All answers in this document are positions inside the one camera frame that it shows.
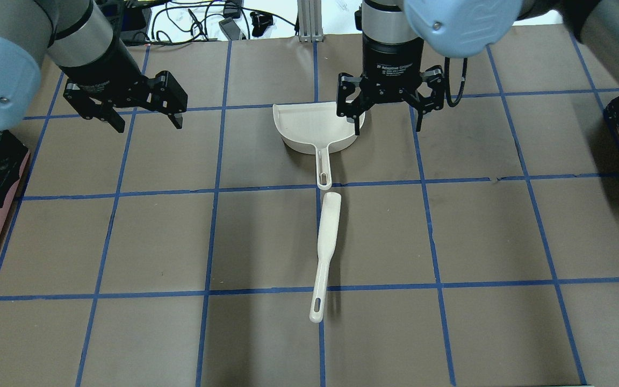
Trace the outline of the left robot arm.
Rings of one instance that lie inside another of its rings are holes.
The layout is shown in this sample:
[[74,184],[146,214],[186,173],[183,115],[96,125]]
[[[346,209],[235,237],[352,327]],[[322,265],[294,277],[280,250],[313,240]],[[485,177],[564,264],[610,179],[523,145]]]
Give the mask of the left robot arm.
[[0,1],[0,131],[22,121],[48,56],[66,75],[63,98],[84,119],[123,132],[118,109],[164,113],[181,129],[188,96],[169,71],[145,76],[94,1]]

